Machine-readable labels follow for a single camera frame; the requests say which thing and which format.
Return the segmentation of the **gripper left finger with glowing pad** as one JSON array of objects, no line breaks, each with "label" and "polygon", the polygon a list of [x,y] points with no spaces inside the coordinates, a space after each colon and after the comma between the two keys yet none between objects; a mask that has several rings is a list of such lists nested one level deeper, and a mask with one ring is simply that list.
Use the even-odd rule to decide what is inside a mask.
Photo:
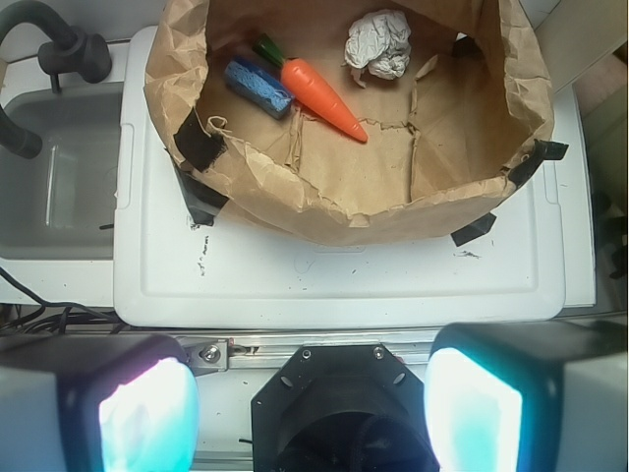
[{"label": "gripper left finger with glowing pad", "polygon": [[4,471],[189,471],[199,415],[187,354],[169,335],[1,339]]}]

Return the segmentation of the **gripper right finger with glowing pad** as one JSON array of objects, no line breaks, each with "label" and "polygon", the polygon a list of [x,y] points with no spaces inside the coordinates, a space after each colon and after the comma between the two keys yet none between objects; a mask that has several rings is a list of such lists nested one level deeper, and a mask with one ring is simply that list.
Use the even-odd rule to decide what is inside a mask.
[{"label": "gripper right finger with glowing pad", "polygon": [[431,346],[424,409],[443,471],[625,471],[627,328],[449,324]]}]

